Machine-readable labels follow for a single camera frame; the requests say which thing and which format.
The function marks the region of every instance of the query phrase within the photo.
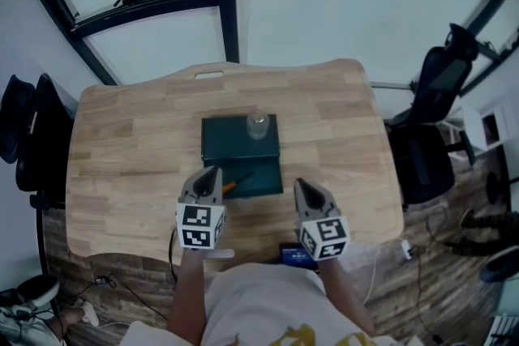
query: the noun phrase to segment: wooden desk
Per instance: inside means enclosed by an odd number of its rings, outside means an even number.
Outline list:
[[[223,75],[195,79],[214,71]],[[354,241],[384,242],[401,233],[388,139],[358,62],[298,68],[224,62],[147,83],[84,91],[66,181],[71,251],[167,261],[182,184],[202,168],[201,119],[245,115],[256,108],[277,114],[285,193],[229,201],[218,248],[233,249],[235,256],[208,267],[264,261],[277,256],[281,242],[295,241],[296,177],[332,191]],[[176,244],[174,263],[181,254]]]

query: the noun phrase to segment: dark green box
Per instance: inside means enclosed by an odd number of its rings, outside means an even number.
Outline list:
[[[283,193],[277,118],[275,114],[269,114],[268,118],[268,132],[261,140],[249,137],[245,116],[202,119],[204,167],[221,167],[224,185],[254,171],[225,199]]]

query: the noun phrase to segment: table cutout handle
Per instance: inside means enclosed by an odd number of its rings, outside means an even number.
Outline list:
[[[215,70],[213,72],[201,72],[200,74],[195,75],[195,79],[211,79],[211,78],[220,78],[224,72],[222,70]]]

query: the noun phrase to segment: clear glass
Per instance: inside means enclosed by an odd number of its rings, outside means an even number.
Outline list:
[[[268,132],[268,114],[263,111],[256,110],[247,116],[247,133],[254,140],[261,140]]]

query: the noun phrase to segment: floor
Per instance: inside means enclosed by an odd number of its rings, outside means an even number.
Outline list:
[[[454,166],[456,186],[436,201],[411,206],[404,215],[405,231],[401,237],[411,246],[421,246],[424,250],[420,255],[422,320],[446,344],[463,341],[474,345],[482,342],[490,327],[489,316],[495,309],[500,287],[479,281],[478,272],[484,258],[456,257],[445,246],[430,244],[425,223],[429,218],[433,233],[440,227],[437,240],[452,241],[461,235],[458,223],[466,208],[472,207],[481,213],[499,213],[505,210],[505,203],[502,200],[490,206],[485,194],[487,173],[493,170],[499,175],[501,171],[497,153],[487,153],[478,159],[473,169],[464,162],[455,162]],[[166,263],[122,254],[81,258],[68,252],[65,232],[64,211],[46,212],[45,247],[50,272],[62,280],[60,298],[81,292],[95,277],[113,273],[115,280],[132,288],[150,306],[167,315],[174,295],[174,282]],[[489,232],[472,237],[485,240],[491,235]],[[342,261],[359,296],[364,298],[369,291],[377,253],[375,280],[367,308],[378,332],[397,340],[417,335],[425,345],[434,345],[431,333],[418,320],[418,258],[405,260],[400,241],[369,247],[352,244],[349,248]],[[161,316],[139,303],[122,284],[115,288],[93,286],[81,297],[95,306],[101,325],[135,320],[156,327],[165,325]],[[118,344],[126,330],[127,325],[122,324],[96,329],[76,326],[70,329],[69,337],[73,346],[111,345]]]

